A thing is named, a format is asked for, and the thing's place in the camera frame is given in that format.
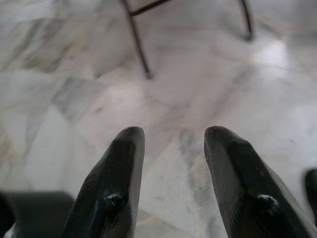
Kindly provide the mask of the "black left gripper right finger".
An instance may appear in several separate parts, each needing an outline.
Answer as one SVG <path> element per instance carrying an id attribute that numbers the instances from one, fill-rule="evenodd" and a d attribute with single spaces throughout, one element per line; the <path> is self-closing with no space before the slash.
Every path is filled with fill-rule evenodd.
<path id="1" fill-rule="evenodd" d="M 314 223 L 247 140 L 211 126 L 205 130 L 204 153 L 228 237 L 315 237 Z"/>

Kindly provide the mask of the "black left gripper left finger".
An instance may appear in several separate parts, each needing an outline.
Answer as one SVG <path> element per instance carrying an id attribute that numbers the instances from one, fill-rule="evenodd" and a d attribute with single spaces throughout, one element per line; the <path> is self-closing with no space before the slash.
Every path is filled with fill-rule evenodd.
<path id="1" fill-rule="evenodd" d="M 122 130 L 86 176 L 62 238 L 132 238 L 138 213 L 145 134 Z"/>

